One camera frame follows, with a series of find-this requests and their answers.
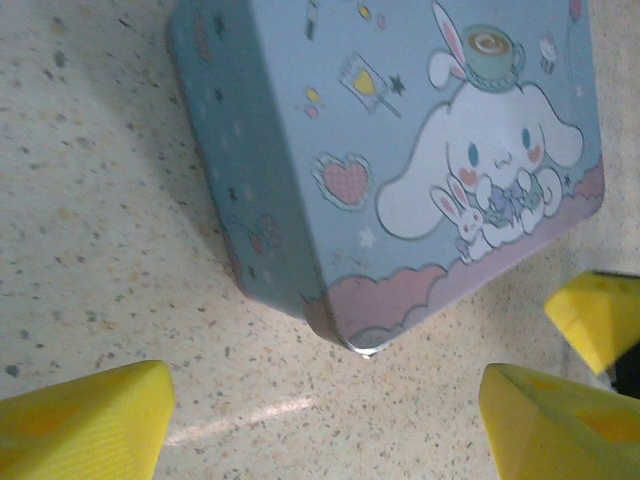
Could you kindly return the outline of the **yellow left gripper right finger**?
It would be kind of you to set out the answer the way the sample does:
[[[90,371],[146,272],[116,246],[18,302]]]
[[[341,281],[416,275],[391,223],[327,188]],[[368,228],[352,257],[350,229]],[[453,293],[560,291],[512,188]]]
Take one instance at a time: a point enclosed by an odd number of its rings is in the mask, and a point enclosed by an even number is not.
[[[512,364],[478,395],[501,479],[637,479],[639,401]]]

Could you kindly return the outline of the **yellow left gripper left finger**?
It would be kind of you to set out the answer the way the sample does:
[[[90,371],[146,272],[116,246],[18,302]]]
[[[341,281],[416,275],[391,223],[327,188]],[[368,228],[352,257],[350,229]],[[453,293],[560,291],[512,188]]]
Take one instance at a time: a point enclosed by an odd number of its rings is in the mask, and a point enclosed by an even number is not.
[[[1,402],[4,479],[150,479],[174,408],[167,363],[141,361]]]

